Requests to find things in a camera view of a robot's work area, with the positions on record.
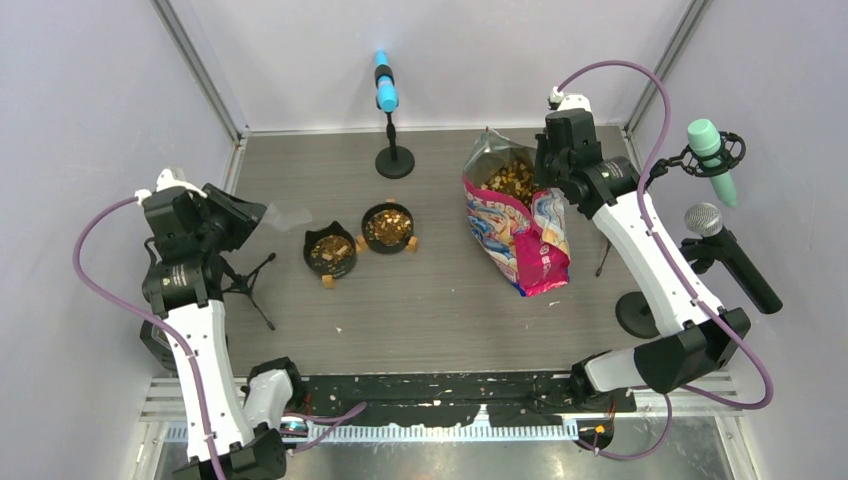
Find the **clear plastic scoop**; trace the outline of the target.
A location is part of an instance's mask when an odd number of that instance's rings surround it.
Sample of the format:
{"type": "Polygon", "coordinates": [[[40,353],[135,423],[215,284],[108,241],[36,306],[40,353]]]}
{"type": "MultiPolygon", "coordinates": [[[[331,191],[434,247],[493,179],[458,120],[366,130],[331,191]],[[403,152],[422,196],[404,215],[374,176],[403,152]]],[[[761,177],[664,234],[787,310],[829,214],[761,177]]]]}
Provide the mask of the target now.
{"type": "Polygon", "coordinates": [[[267,205],[259,228],[285,233],[296,227],[308,225],[313,221],[312,213],[300,203],[290,200],[277,200],[267,205]]]}

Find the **colourful pet food bag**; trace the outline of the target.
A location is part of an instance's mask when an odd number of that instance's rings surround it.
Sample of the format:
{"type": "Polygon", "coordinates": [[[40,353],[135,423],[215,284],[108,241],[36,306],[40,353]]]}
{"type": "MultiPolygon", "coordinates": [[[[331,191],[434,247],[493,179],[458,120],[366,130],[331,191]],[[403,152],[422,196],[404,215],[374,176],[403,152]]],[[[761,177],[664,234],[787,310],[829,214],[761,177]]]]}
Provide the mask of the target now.
{"type": "Polygon", "coordinates": [[[535,154],[535,148],[487,129],[462,172],[473,236],[525,297],[571,281],[564,194],[538,185],[535,154]]]}

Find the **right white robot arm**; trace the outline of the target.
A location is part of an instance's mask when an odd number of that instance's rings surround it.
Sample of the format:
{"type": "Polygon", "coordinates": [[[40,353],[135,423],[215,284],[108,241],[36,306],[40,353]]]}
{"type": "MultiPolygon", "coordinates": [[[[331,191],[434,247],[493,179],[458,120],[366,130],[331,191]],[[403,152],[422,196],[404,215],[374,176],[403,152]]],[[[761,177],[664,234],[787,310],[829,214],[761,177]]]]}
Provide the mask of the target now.
{"type": "Polygon", "coordinates": [[[639,174],[625,157],[604,158],[593,116],[556,111],[537,137],[536,179],[557,188],[611,242],[636,280],[655,333],[636,347],[596,354],[571,368],[567,390],[584,410],[596,410],[611,391],[644,386],[669,393],[723,367],[751,322],[741,308],[726,310],[698,281],[638,190],[639,174]]]}

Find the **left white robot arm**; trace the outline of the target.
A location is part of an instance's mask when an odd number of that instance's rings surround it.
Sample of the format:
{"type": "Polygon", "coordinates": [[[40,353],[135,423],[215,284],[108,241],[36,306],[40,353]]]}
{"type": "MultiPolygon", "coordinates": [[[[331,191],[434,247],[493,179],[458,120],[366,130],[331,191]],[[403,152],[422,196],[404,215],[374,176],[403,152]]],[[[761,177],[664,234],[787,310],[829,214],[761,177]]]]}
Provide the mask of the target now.
{"type": "Polygon", "coordinates": [[[188,424],[187,461],[175,479],[280,479],[287,470],[279,432],[307,389],[293,361],[254,367],[236,386],[225,328],[223,278],[246,286],[224,259],[239,249],[267,211],[206,184],[172,180],[139,200],[152,236],[142,294],[171,349],[188,424]]]}

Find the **cat-ear black pet bowl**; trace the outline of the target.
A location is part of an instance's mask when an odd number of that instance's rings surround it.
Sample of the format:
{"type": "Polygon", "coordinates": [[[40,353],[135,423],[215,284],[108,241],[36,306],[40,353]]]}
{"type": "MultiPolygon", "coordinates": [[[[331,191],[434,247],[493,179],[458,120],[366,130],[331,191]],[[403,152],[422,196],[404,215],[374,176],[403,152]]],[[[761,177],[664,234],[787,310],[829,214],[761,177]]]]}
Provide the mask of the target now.
{"type": "Polygon", "coordinates": [[[340,222],[307,230],[304,234],[303,259],[326,289],[333,289],[337,280],[348,275],[358,261],[358,244],[340,222]]]}

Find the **round black pet bowl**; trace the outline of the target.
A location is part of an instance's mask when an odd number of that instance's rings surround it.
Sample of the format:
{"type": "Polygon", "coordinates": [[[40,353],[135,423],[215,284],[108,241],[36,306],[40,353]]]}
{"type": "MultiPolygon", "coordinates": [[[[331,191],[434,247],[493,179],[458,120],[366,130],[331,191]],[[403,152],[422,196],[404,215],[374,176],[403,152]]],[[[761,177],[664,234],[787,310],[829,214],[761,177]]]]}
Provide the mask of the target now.
{"type": "Polygon", "coordinates": [[[418,250],[413,215],[394,198],[369,208],[362,216],[360,227],[361,233],[356,236],[358,252],[372,250],[388,255],[418,250]]]}

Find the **yellow microphone on tripod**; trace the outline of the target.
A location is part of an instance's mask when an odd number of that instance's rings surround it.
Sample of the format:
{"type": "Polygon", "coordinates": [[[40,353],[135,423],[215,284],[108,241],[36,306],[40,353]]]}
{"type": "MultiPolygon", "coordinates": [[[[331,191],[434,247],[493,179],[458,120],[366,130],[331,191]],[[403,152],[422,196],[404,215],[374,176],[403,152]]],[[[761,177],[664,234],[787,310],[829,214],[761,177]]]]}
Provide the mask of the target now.
{"type": "Polygon", "coordinates": [[[276,326],[274,322],[266,315],[266,313],[262,310],[259,304],[256,302],[254,298],[254,289],[256,285],[256,281],[258,280],[259,274],[261,270],[274,261],[277,257],[277,254],[272,252],[270,253],[265,260],[263,260],[259,265],[257,265],[253,270],[249,273],[242,275],[238,274],[232,265],[226,260],[222,259],[223,262],[223,274],[230,279],[230,285],[222,290],[223,294],[239,294],[245,296],[256,311],[260,314],[266,326],[271,330],[275,331],[276,326]]]}

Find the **black box device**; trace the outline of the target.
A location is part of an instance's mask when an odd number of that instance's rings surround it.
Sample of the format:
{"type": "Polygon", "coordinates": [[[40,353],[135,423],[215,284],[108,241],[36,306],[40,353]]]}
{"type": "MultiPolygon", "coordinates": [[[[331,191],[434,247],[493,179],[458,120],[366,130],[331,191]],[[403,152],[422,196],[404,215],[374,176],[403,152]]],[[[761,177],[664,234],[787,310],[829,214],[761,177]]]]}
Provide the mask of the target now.
{"type": "Polygon", "coordinates": [[[177,366],[166,333],[150,323],[143,321],[139,338],[154,359],[169,373],[176,374],[177,366]]]}

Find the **blue microphone on stand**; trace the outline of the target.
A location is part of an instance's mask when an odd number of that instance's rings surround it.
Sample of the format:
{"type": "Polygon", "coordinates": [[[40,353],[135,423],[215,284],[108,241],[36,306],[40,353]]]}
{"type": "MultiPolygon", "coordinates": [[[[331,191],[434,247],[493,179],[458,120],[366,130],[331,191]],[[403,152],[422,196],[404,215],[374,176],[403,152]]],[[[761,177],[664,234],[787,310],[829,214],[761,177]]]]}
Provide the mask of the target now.
{"type": "Polygon", "coordinates": [[[393,122],[393,113],[399,107],[399,95],[395,77],[387,53],[379,49],[375,52],[374,80],[377,108],[386,117],[386,136],[388,146],[375,158],[377,172],[388,179],[401,179],[409,175],[415,167],[413,153],[397,143],[397,132],[393,122]]]}

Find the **round black stand base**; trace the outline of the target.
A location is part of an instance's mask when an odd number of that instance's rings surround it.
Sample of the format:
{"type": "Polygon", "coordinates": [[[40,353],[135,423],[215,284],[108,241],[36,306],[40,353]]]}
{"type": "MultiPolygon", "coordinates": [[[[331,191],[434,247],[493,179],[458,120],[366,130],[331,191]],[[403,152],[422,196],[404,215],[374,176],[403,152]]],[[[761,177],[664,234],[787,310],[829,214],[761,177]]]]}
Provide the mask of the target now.
{"type": "Polygon", "coordinates": [[[639,339],[660,335],[655,319],[642,292],[628,292],[616,302],[615,316],[621,328],[639,339]]]}

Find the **grey black handheld microphone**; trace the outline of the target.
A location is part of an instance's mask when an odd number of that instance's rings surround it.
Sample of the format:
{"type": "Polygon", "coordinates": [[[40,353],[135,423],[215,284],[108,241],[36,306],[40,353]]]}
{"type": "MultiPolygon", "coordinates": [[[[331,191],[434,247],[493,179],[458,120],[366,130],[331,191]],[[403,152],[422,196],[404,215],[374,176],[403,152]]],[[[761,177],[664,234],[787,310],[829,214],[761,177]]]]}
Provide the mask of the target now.
{"type": "Polygon", "coordinates": [[[715,205],[693,205],[685,212],[684,221],[687,229],[698,238],[682,240],[679,250],[696,274],[706,273],[719,262],[762,314],[771,315],[782,310],[782,300],[741,248],[733,232],[724,226],[721,211],[715,205]]]}

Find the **green microphone with shock mount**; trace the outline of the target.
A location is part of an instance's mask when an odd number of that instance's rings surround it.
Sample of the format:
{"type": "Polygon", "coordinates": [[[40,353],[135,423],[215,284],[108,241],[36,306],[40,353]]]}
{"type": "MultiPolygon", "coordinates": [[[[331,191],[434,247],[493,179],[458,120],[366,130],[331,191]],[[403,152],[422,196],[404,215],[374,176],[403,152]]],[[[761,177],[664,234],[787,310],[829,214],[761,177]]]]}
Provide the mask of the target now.
{"type": "Polygon", "coordinates": [[[656,161],[647,185],[664,176],[672,168],[696,178],[708,179],[717,199],[726,207],[738,205],[738,192],[731,171],[745,158],[745,140],[738,134],[720,131],[712,121],[697,119],[687,127],[687,145],[672,157],[656,161]]]}

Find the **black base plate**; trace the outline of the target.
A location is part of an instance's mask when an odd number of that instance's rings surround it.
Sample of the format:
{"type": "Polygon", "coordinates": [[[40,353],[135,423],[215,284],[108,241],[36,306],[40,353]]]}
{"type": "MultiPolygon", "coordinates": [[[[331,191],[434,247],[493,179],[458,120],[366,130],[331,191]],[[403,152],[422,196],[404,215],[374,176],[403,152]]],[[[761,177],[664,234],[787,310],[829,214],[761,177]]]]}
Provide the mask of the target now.
{"type": "Polygon", "coordinates": [[[495,427],[552,426],[561,414],[636,411],[634,398],[621,391],[580,403],[567,383],[564,371],[311,375],[296,383],[287,409],[337,417],[364,402],[348,423],[371,427],[467,426],[482,412],[495,427]]]}

